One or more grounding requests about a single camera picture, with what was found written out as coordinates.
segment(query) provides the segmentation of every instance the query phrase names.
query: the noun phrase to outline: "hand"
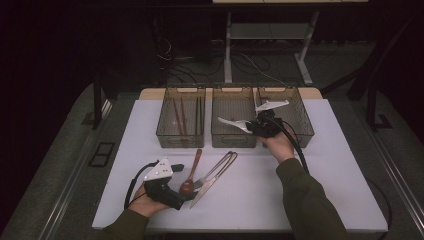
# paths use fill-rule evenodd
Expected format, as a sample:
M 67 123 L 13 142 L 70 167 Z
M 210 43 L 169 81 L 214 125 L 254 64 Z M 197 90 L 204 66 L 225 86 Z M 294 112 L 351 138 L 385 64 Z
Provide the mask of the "hand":
M 294 158 L 293 145 L 283 132 L 280 132 L 275 137 L 258 137 L 258 140 L 268 147 L 279 164 L 287 159 Z
M 135 192 L 133 201 L 128 207 L 128 209 L 131 209 L 134 212 L 137 212 L 148 218 L 167 208 L 169 208 L 169 206 L 153 201 L 146 195 L 144 184 L 141 184 L 140 188 Z

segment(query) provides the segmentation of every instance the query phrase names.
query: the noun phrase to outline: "gray carpet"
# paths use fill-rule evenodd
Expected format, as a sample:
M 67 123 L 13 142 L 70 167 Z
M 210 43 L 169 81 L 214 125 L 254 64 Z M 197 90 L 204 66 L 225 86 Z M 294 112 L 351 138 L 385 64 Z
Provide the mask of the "gray carpet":
M 294 63 L 293 53 L 300 49 L 295 42 L 261 43 L 253 51 L 250 42 L 238 42 L 233 51 L 233 82 L 280 81 L 302 86 L 302 80 Z M 359 67 L 373 49 L 373 44 L 351 43 L 311 45 L 306 57 L 314 87 L 322 88 L 338 80 Z M 177 61 L 172 65 L 169 82 L 223 82 L 222 51 L 211 62 L 193 60 Z M 392 224 L 385 239 L 422 239 L 408 209 L 387 174 L 380 152 L 372 140 L 368 127 L 364 124 L 365 104 L 350 102 L 345 97 L 349 84 L 341 86 L 326 98 L 340 123 L 352 152 L 369 186 L 374 193 L 386 219 L 392 211 Z M 125 130 L 128 117 L 138 93 L 122 93 L 112 102 L 112 109 L 102 121 L 98 130 L 91 130 L 84 119 L 92 113 L 91 86 L 81 94 L 69 113 L 44 162 L 34 177 L 27 193 L 21 200 L 14 216 L 1 239 L 37 239 L 48 221 L 50 213 L 57 209 L 56 202 L 67 199 L 59 217 L 53 224 L 52 232 L 43 232 L 46 239 L 95 239 L 98 231 L 91 228 L 97 204 L 106 184 L 113 158 Z M 378 113 L 383 113 L 393 125 L 393 129 L 378 132 L 388 152 L 405 177 L 412 192 L 420 202 L 424 202 L 422 174 L 424 171 L 424 147 L 414 136 L 402 118 L 393 110 L 390 102 L 379 95 Z M 88 161 L 100 142 L 114 142 L 111 160 L 105 168 L 87 166 Z M 69 178 L 76 176 L 73 188 L 68 192 L 62 189 Z M 379 239 L 378 234 L 354 234 L 352 239 Z M 152 236 L 155 239 L 290 239 L 282 235 L 178 235 Z

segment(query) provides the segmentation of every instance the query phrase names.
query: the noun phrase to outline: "person's left hand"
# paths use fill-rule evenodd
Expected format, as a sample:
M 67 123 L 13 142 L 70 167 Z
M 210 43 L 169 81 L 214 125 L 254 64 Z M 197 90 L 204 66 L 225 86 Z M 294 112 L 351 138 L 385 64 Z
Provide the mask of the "person's left hand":
M 135 192 L 133 201 L 128 207 L 128 209 L 148 218 L 155 215 L 157 212 L 167 208 L 169 208 L 169 206 L 160 202 L 153 201 L 146 195 L 144 183 L 141 184 L 140 188 Z

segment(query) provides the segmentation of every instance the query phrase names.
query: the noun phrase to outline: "person's right hand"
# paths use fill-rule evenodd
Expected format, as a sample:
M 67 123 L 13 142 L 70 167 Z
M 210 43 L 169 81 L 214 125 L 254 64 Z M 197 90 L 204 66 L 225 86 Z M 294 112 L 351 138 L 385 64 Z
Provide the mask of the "person's right hand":
M 258 140 L 268 147 L 279 164 L 287 159 L 294 158 L 293 145 L 283 132 L 280 132 L 275 137 L 258 137 Z

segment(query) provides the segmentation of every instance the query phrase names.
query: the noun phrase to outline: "background table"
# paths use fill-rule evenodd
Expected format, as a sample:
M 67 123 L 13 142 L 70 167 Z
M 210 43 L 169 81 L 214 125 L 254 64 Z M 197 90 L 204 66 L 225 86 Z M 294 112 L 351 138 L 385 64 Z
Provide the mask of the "background table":
M 387 223 L 372 195 L 327 100 L 316 89 L 300 89 L 315 99 L 304 99 L 315 136 L 303 153 L 310 173 L 324 187 L 348 231 L 386 231 Z M 109 175 L 93 227 L 111 224 L 122 212 L 131 179 L 147 163 L 168 157 L 182 163 L 170 187 L 176 191 L 187 178 L 196 149 L 162 149 L 156 137 L 164 89 L 144 90 L 134 104 L 127 128 Z M 168 209 L 151 218 L 150 232 L 281 232 L 291 231 L 282 203 L 282 186 L 275 174 L 277 162 L 261 144 L 255 148 L 212 148 L 210 91 L 205 108 L 205 147 L 195 179 L 229 150 L 239 153 L 233 165 L 190 209 Z

